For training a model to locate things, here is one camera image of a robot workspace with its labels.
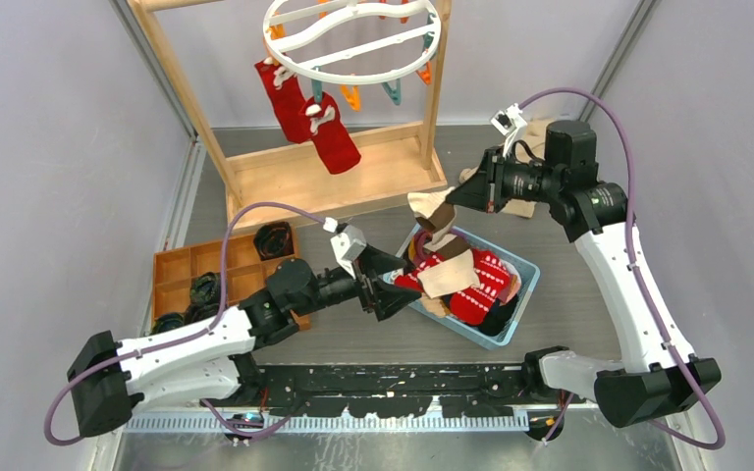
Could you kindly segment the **beige brown striped sock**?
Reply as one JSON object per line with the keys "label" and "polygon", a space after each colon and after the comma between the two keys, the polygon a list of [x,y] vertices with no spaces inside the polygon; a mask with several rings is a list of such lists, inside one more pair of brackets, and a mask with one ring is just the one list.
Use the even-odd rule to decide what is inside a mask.
{"label": "beige brown striped sock", "polygon": [[410,192],[406,195],[415,221],[430,237],[423,245],[424,249],[438,253],[444,259],[459,257],[470,251],[470,245],[453,233],[457,211],[447,197],[455,189],[450,186],[438,191]]}

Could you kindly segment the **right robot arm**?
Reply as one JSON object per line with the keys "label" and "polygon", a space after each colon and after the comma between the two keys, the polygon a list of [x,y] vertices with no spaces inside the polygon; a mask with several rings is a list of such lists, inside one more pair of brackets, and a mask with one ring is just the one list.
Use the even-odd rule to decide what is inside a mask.
{"label": "right robot arm", "polygon": [[554,221],[591,271],[616,330],[620,359],[604,361],[554,346],[529,352],[524,395],[546,402],[559,390],[595,402],[617,428],[684,412],[696,404],[696,382],[708,392],[722,379],[714,358],[699,357],[658,293],[626,221],[622,187],[598,178],[597,135],[581,121],[550,123],[544,159],[525,164],[485,150],[477,172],[451,191],[449,203],[494,213],[512,200],[546,203]]}

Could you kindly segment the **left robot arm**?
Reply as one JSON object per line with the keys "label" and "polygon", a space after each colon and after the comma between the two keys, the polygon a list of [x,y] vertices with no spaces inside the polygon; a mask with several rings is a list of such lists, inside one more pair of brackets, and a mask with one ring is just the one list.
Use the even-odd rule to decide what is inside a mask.
{"label": "left robot arm", "polygon": [[351,299],[380,321],[391,318],[421,296],[384,281],[403,267],[401,258],[372,246],[349,270],[314,273],[306,261],[287,258],[264,288],[219,315],[134,339],[117,340],[109,331],[91,336],[67,372],[80,438],[114,431],[154,407],[227,398],[254,404],[262,382],[252,370],[253,351],[297,333],[296,317]]}

